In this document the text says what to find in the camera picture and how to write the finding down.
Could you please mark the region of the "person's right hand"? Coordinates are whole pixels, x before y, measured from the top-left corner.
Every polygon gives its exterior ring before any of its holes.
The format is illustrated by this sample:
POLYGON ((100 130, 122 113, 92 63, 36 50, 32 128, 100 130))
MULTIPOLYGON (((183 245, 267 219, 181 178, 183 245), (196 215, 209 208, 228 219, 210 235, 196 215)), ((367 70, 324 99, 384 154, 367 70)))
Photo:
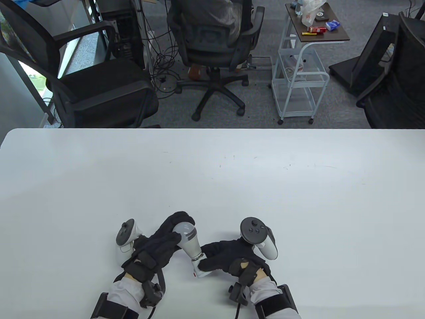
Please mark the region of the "person's right hand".
POLYGON ((270 267, 264 259, 253 251, 253 246, 239 238, 237 240, 209 243, 201 247, 206 258, 201 260, 198 268, 201 271, 222 270, 239 277, 242 274, 241 263, 252 263, 270 275, 270 267))

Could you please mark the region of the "person's left hand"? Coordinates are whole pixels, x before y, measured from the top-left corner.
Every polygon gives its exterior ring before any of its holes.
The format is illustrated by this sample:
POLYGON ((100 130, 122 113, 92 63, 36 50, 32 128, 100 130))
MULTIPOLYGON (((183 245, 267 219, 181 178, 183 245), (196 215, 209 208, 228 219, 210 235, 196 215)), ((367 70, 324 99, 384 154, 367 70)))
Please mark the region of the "person's left hand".
POLYGON ((173 232, 173 229, 181 222, 195 225, 193 217, 185 211, 179 211, 167 217, 149 238, 140 236, 136 239, 134 252, 122 264, 124 271, 115 278, 115 282, 121 281, 126 274, 140 283, 151 281, 155 274, 169 263, 172 255, 180 250, 178 244, 182 236, 173 232))

